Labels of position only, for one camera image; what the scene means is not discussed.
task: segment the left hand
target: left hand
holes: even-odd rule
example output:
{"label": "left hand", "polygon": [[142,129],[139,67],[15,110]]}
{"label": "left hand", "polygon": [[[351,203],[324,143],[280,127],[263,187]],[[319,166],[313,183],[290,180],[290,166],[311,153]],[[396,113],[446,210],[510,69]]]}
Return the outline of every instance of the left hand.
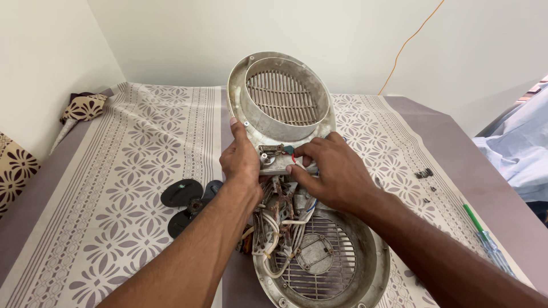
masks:
{"label": "left hand", "polygon": [[236,118],[230,119],[230,129],[234,141],[222,152],[219,162],[226,181],[238,181],[240,187],[247,187],[260,202],[263,196],[259,185],[259,156],[247,138],[246,128]]}

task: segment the light blue cloth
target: light blue cloth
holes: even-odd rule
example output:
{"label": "light blue cloth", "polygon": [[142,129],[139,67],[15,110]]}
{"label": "light blue cloth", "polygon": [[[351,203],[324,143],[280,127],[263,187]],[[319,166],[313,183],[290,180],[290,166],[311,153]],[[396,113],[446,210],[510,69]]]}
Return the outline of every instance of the light blue cloth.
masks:
{"label": "light blue cloth", "polygon": [[548,83],[472,141],[525,202],[548,201]]}

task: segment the green wire connector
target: green wire connector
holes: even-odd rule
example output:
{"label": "green wire connector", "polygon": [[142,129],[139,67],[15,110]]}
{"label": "green wire connector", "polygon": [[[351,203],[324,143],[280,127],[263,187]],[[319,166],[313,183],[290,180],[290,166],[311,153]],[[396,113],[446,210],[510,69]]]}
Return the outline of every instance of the green wire connector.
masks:
{"label": "green wire connector", "polygon": [[291,154],[293,154],[293,147],[290,146],[290,145],[285,146],[285,147],[283,147],[283,151],[284,151],[286,154],[291,155]]}

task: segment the orange cable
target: orange cable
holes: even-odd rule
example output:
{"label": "orange cable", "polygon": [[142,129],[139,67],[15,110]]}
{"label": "orange cable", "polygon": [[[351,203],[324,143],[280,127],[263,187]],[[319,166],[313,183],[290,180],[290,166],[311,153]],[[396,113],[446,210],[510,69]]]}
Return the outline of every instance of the orange cable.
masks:
{"label": "orange cable", "polygon": [[407,39],[407,41],[405,43],[403,43],[403,46],[402,46],[402,49],[399,50],[399,53],[398,55],[396,56],[396,61],[394,61],[394,68],[392,69],[392,71],[390,72],[390,75],[388,76],[388,78],[386,79],[386,82],[384,83],[384,86],[382,89],[380,89],[379,91],[379,94],[377,95],[380,95],[380,93],[384,90],[384,87],[386,86],[386,84],[388,83],[388,80],[390,80],[390,77],[392,77],[392,73],[394,73],[394,70],[396,69],[396,64],[398,63],[398,57],[399,57],[399,54],[402,52],[403,50],[403,47],[406,46],[407,42],[409,42],[410,39],[412,39],[417,33],[419,33],[419,31],[423,28],[424,24],[428,21],[428,19],[430,19],[430,17],[432,17],[432,15],[434,15],[434,13],[439,9],[439,7],[442,5],[442,3],[444,2],[445,0],[442,0],[438,7],[434,10],[434,12],[432,12],[432,14],[430,14],[430,16],[428,16],[428,18],[423,22],[423,24],[420,26],[420,28],[415,32],[415,34],[411,35],[410,38]]}

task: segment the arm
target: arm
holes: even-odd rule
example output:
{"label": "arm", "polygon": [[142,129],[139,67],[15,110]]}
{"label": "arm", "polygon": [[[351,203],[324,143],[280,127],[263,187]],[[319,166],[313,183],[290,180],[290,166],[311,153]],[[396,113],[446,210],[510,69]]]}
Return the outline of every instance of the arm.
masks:
{"label": "arm", "polygon": [[511,278],[378,189],[361,158],[337,133],[295,149],[318,164],[320,177],[289,165],[297,182],[325,205],[348,212],[381,236],[421,279],[441,307],[548,307],[548,300]]}
{"label": "arm", "polygon": [[99,304],[107,307],[209,307],[251,212],[262,198],[259,158],[243,125],[222,153],[226,182],[171,245]]}

